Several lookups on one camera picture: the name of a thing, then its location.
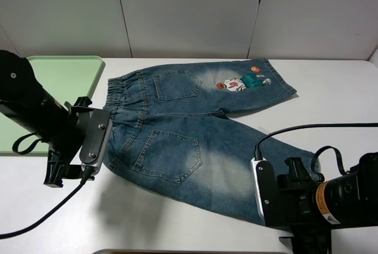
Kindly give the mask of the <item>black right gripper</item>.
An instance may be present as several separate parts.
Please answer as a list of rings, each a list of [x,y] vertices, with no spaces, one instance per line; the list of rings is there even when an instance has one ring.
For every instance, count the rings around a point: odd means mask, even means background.
[[[314,201],[314,181],[299,157],[285,160],[289,170],[278,175],[279,193],[285,226],[291,237],[282,237],[293,253],[331,253],[331,230],[323,222]]]

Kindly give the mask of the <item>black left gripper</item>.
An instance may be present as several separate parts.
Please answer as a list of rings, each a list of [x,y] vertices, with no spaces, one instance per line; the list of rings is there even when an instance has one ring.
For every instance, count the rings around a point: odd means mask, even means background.
[[[82,178],[81,166],[72,165],[71,161],[83,145],[91,104],[89,97],[82,96],[73,105],[66,102],[67,107],[63,108],[53,97],[44,98],[43,112],[47,117],[48,132],[43,140],[49,145],[44,185],[62,188],[64,179]]]

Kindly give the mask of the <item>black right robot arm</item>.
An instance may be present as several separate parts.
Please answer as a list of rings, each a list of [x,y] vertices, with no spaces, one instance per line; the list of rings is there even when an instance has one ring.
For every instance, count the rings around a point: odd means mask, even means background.
[[[300,158],[286,163],[276,179],[293,253],[331,253],[333,229],[377,226],[377,153],[329,181],[314,181]]]

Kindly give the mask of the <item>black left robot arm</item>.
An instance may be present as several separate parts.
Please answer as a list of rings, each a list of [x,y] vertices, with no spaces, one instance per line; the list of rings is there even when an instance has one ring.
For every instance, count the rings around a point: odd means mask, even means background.
[[[12,151],[27,155],[39,142],[48,144],[45,185],[61,188],[64,179],[82,178],[82,168],[71,162],[84,142],[80,117],[87,111],[64,108],[37,81],[26,58],[1,50],[1,113],[29,132]]]

